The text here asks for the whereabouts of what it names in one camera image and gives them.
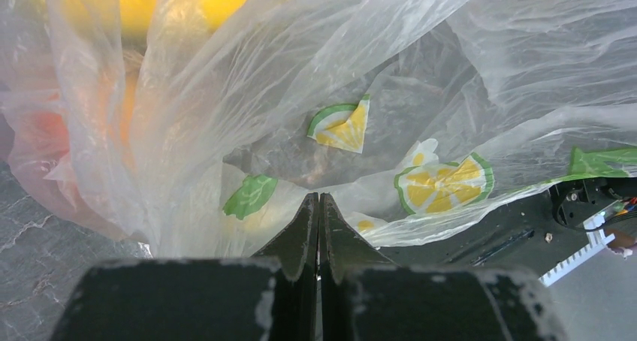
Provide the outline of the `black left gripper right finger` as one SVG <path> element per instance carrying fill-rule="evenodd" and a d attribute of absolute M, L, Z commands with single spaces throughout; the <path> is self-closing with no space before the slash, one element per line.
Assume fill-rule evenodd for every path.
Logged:
<path fill-rule="evenodd" d="M 326 340 L 565 340 L 547 288 L 530 270 L 394 263 L 320 196 Z"/>

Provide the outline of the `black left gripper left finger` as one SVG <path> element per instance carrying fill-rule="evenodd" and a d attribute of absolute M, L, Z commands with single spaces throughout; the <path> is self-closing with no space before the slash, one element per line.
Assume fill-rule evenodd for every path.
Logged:
<path fill-rule="evenodd" d="M 312 340 L 319 197 L 247 258 L 109 260 L 78 282 L 54 340 Z"/>

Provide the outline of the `translucent plastic bag with fruits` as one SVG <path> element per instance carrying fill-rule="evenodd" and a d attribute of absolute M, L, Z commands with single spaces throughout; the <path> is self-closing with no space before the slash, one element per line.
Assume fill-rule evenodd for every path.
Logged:
<path fill-rule="evenodd" d="M 158 257 L 330 193 L 376 247 L 636 175 L 636 0 L 1 0 L 20 185 Z"/>

